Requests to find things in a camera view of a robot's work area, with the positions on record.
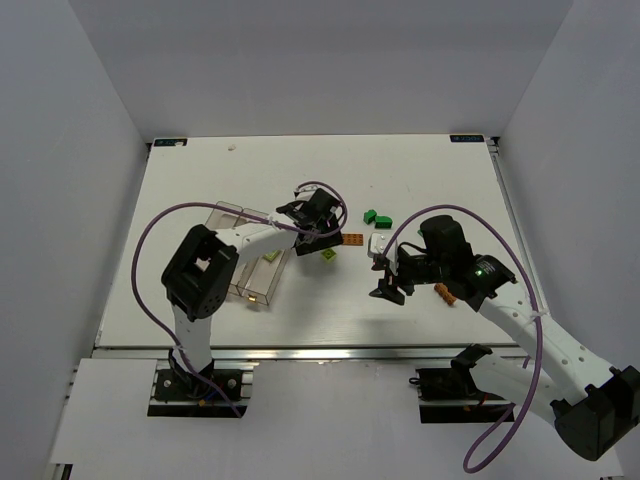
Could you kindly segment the lime green square lego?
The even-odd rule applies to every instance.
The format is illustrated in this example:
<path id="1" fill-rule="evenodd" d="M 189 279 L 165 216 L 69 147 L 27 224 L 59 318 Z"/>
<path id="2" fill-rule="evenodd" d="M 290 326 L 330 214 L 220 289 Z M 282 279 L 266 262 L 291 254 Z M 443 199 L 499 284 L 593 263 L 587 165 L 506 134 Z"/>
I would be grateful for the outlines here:
<path id="1" fill-rule="evenodd" d="M 333 249 L 328 248 L 321 252 L 321 256 L 326 262 L 330 263 L 335 260 L 337 253 Z"/>

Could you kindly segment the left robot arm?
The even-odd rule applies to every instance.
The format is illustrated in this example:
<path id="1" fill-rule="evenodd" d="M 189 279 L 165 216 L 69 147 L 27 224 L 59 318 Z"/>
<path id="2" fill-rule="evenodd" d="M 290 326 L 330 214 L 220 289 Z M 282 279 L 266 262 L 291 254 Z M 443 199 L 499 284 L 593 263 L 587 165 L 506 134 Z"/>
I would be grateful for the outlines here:
<path id="1" fill-rule="evenodd" d="M 225 229 L 192 227 L 161 276 L 174 315 L 174 368 L 193 378 L 213 369 L 211 323 L 242 265 L 277 250 L 299 256 L 343 243 L 344 200 L 328 189 L 297 192 L 267 215 L 242 212 L 246 222 Z"/>

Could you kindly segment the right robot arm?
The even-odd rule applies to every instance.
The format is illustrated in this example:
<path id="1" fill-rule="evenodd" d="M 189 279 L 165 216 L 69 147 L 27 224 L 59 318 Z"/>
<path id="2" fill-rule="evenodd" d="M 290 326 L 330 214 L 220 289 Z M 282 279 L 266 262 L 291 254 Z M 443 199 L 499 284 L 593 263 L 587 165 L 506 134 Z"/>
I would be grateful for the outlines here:
<path id="1" fill-rule="evenodd" d="M 639 372 L 618 369 L 572 337 L 534 303 L 515 274 L 473 252 L 449 215 L 422 222 L 424 247 L 374 233 L 373 270 L 383 272 L 374 298 L 402 305 L 416 286 L 440 284 L 504 331 L 533 362 L 518 367 L 490 347 L 472 344 L 450 362 L 443 390 L 460 398 L 493 394 L 549 423 L 579 457 L 596 461 L 639 423 Z"/>

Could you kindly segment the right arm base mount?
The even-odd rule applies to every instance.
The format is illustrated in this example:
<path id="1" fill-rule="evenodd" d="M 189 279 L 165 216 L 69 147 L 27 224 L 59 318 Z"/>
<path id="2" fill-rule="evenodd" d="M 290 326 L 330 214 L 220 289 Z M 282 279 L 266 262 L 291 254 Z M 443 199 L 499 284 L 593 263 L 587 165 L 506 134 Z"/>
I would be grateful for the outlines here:
<path id="1" fill-rule="evenodd" d="M 417 391 L 422 424 L 491 424 L 509 406 L 502 397 L 467 388 L 451 368 L 417 369 L 408 382 Z"/>

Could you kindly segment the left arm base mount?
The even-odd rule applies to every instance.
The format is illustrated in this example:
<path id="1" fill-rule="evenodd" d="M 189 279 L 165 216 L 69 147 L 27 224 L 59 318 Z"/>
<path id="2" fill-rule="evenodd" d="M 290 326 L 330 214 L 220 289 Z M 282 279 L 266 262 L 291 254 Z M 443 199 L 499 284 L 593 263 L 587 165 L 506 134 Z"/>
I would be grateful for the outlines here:
<path id="1" fill-rule="evenodd" d="M 214 369 L 209 383 L 187 384 L 170 367 L 157 368 L 147 407 L 148 417 L 239 419 L 248 408 L 251 374 L 242 369 Z"/>

